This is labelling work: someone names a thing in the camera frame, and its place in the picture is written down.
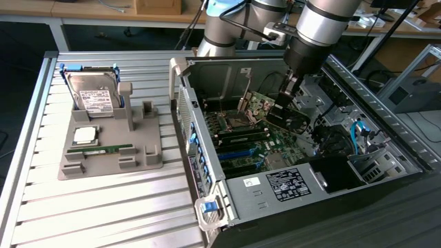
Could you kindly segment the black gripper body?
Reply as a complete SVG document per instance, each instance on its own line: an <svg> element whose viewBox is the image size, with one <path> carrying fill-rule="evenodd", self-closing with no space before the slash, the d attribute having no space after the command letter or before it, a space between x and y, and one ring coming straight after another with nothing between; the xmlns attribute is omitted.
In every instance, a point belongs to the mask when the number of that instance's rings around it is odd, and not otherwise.
<svg viewBox="0 0 441 248"><path fill-rule="evenodd" d="M301 38L290 38L283 62L295 77L315 73L327 58L327 47L305 42Z"/></svg>

